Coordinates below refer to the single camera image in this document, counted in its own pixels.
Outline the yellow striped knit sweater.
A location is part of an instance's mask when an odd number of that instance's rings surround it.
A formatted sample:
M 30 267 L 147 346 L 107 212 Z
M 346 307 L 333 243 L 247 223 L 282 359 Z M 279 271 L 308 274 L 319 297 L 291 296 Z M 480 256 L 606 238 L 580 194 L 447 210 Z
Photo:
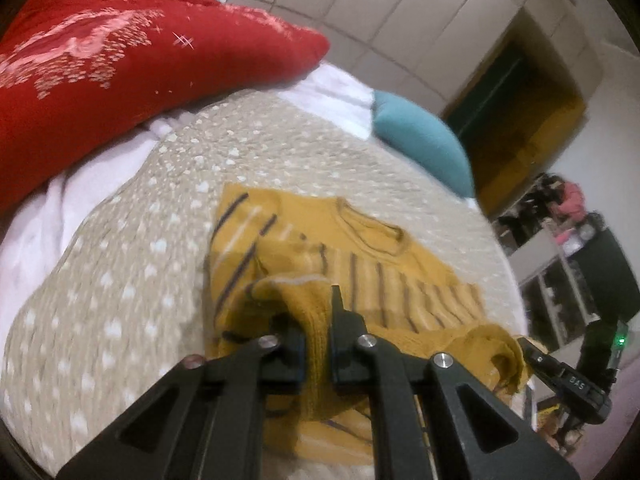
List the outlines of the yellow striped knit sweater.
M 280 313 L 291 315 L 305 333 L 302 392 L 267 405 L 270 450 L 329 464 L 371 460 L 367 400 L 342 398 L 330 384 L 334 290 L 373 335 L 418 358 L 450 353 L 500 400 L 510 401 L 527 382 L 516 340 L 488 321 L 478 286 L 460 281 L 403 229 L 362 214 L 342 198 L 226 184 L 209 275 L 211 356 L 226 356 L 265 335 Z

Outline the pink clothes pile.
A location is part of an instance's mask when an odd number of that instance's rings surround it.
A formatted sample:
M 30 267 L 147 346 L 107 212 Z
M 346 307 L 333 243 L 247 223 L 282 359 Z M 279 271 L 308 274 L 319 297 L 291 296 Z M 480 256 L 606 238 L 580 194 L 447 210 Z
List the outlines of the pink clothes pile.
M 574 182 L 565 181 L 563 184 L 562 202 L 556 207 L 562 218 L 581 222 L 586 218 L 585 196 L 580 186 Z

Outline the white open shelf unit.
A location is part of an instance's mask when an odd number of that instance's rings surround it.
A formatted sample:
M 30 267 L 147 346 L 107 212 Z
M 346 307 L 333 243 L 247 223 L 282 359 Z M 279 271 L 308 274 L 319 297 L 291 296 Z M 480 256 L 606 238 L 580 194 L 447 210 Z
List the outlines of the white open shelf unit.
M 576 264 L 547 230 L 515 249 L 509 263 L 523 298 L 529 337 L 551 352 L 577 352 L 587 325 L 599 317 Z

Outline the beige dotted quilt bedspread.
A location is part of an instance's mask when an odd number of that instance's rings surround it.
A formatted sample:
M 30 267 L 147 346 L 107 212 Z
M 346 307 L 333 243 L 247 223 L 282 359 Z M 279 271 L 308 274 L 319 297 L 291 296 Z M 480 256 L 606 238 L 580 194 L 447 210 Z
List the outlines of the beige dotted quilt bedspread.
M 187 353 L 201 350 L 214 209 L 228 181 L 343 196 L 396 221 L 480 285 L 514 334 L 524 308 L 488 221 L 424 170 L 272 92 L 168 134 L 81 223 L 6 340 L 1 417 L 39 477 L 60 468 Z

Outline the white fleece blanket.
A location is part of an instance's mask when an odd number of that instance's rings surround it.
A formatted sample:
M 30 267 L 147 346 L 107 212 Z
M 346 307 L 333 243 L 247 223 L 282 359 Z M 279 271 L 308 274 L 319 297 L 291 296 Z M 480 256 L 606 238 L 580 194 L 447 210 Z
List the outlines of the white fleece blanket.
M 358 139 L 371 135 L 373 89 L 334 65 L 321 64 L 276 95 Z M 205 98 L 153 117 L 62 171 L 1 220 L 2 338 L 88 214 L 137 173 L 160 140 L 217 101 Z

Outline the dark wooden door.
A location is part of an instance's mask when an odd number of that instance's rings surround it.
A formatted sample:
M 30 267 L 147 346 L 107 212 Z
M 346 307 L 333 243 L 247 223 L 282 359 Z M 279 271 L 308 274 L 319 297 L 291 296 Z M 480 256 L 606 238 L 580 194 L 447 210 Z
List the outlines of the dark wooden door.
M 551 40 L 524 10 L 444 119 L 469 156 L 480 209 L 495 218 L 564 148 L 586 102 Z

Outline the teal pillow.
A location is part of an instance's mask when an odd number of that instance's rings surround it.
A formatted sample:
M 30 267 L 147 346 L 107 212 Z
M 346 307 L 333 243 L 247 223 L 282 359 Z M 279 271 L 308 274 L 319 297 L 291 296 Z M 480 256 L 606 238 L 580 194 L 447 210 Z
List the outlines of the teal pillow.
M 461 198 L 475 197 L 471 164 L 452 130 L 415 102 L 375 90 L 372 132 Z

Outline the red patterned duvet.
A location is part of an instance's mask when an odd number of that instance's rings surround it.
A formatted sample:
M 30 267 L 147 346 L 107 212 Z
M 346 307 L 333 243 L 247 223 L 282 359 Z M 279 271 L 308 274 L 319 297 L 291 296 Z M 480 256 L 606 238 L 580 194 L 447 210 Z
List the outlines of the red patterned duvet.
M 1 207 L 164 110 L 306 76 L 329 47 L 218 0 L 28 0 L 1 40 Z

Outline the white wardrobe doors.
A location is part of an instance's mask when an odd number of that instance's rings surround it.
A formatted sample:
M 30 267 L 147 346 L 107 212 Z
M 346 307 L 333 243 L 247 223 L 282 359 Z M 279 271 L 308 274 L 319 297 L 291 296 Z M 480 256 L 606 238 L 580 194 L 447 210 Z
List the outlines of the white wardrobe doors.
M 590 99 L 603 67 L 562 0 L 230 0 L 314 26 L 326 59 L 434 113 L 454 102 L 508 37 Z

